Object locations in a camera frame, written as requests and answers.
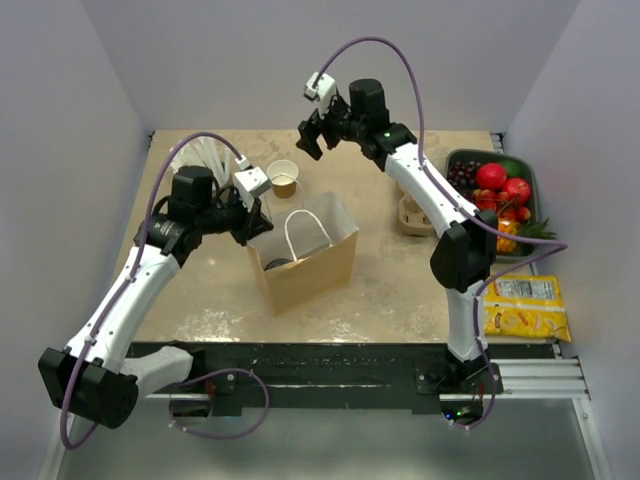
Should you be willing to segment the black plastic cup lid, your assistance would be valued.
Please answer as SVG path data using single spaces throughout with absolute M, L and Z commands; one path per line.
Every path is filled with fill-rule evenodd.
M 273 260 L 271 260 L 269 263 L 267 263 L 264 266 L 264 271 L 269 271 L 269 270 L 272 270 L 272 269 L 275 269 L 275 268 L 279 268 L 279 267 L 284 266 L 284 265 L 286 265 L 286 264 L 288 264 L 290 262 L 291 262 L 291 260 L 289 258 L 276 258 L 276 259 L 273 259 Z

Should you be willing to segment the brown paper coffee cup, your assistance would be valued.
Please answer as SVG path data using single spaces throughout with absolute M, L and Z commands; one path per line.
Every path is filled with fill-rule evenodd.
M 294 162 L 286 159 L 276 160 L 267 167 L 266 175 L 277 198 L 288 199 L 296 193 L 299 169 Z

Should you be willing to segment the brown paper bag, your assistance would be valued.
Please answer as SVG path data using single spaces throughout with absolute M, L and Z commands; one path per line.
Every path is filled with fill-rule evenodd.
M 336 193 L 325 192 L 275 214 L 272 223 L 273 230 L 250 240 L 247 250 L 274 315 L 287 314 L 349 284 L 359 228 Z M 291 262 L 264 271 L 276 258 Z

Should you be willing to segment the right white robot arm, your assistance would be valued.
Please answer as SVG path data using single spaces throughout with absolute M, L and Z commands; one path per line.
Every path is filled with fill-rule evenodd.
M 434 227 L 438 243 L 430 267 L 447 295 L 447 349 L 453 361 L 445 369 L 445 379 L 452 390 L 469 392 L 481 380 L 476 362 L 487 352 L 473 295 L 496 259 L 496 237 L 491 232 L 497 226 L 495 214 L 478 212 L 420 153 L 420 142 L 411 130 L 391 121 L 379 81 L 356 80 L 343 98 L 331 76 L 315 72 L 303 95 L 316 108 L 298 126 L 297 147 L 319 160 L 320 140 L 329 149 L 342 141 L 357 144 L 365 158 L 410 194 Z

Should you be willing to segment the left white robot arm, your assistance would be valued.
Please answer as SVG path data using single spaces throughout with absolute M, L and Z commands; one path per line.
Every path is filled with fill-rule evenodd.
M 184 166 L 174 174 L 170 193 L 140 224 L 96 312 L 63 349 L 48 348 L 40 357 L 38 370 L 55 407 L 115 429 L 141 398 L 172 384 L 185 392 L 205 385 L 204 358 L 186 344 L 172 342 L 133 359 L 127 353 L 156 298 L 204 236 L 230 233 L 246 245 L 272 229 L 260 200 L 270 187 L 258 167 L 234 173 L 229 189 L 206 167 Z

